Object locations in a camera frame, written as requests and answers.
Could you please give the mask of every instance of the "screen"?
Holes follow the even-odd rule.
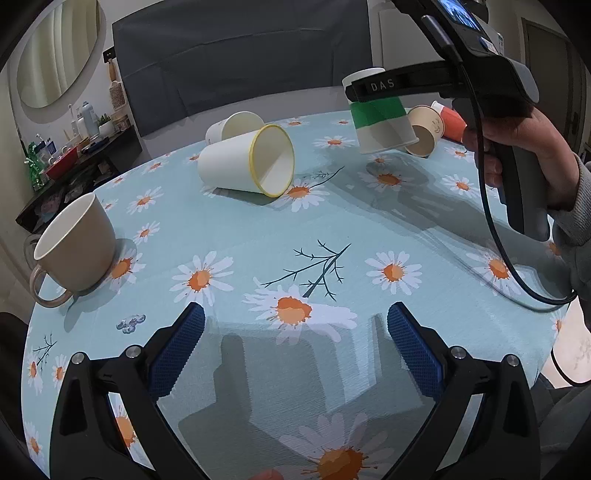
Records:
[[[441,3],[443,8],[447,10],[447,13],[450,14],[453,21],[465,25],[468,28],[480,30],[478,22],[476,22],[472,14],[466,10],[466,7],[464,7],[459,0],[439,0],[439,3]]]

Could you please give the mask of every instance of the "paper cup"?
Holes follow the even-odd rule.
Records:
[[[418,137],[418,142],[406,147],[408,153],[428,157],[445,130],[441,116],[430,106],[419,105],[409,111],[408,119]]]
[[[278,197],[290,186],[295,164],[286,131],[278,125],[266,125],[205,147],[197,171],[210,187]]]
[[[237,112],[225,120],[213,124],[205,133],[205,144],[211,145],[228,138],[237,137],[248,132],[254,132],[262,128],[265,122],[252,112]]]
[[[355,80],[384,71],[383,68],[375,67],[352,73],[343,79],[343,87],[347,88]],[[359,151],[362,154],[405,147],[418,141],[398,97],[370,102],[349,102],[349,109],[357,130]]]
[[[441,119],[445,125],[443,136],[458,143],[462,143],[462,137],[464,136],[464,130],[466,129],[466,122],[460,114],[455,110],[440,104],[436,100],[431,105],[431,108],[441,115]]]

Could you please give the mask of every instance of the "round table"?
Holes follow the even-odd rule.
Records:
[[[426,159],[360,155],[349,112],[279,124],[297,159],[278,199],[204,186],[204,142],[97,189],[118,239],[113,270],[86,296],[36,305],[27,338],[22,415],[46,474],[72,354],[107,358],[143,345],[190,301],[205,309],[205,332],[158,405],[214,480],[268,468],[285,480],[322,479],[326,452],[349,456],[332,478],[381,478],[433,405],[386,331],[396,301],[475,358],[518,355],[534,382],[566,308],[531,300],[499,259],[473,155],[446,140]],[[538,291],[565,295],[554,244],[511,230],[495,194],[518,271]],[[46,278],[41,295],[58,292]],[[149,464],[121,399],[112,403],[132,456]]]

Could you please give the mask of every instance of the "green striped paper cup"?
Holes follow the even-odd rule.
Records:
[[[343,87],[347,88],[355,80],[384,71],[383,68],[375,67],[352,73],[343,79]],[[399,97],[363,103],[349,102],[349,108],[362,154],[402,148],[418,142]]]

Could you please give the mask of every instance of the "white bottle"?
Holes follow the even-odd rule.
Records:
[[[88,102],[82,104],[82,117],[84,117],[84,124],[89,138],[93,138],[99,134],[99,125],[96,122],[95,109]]]

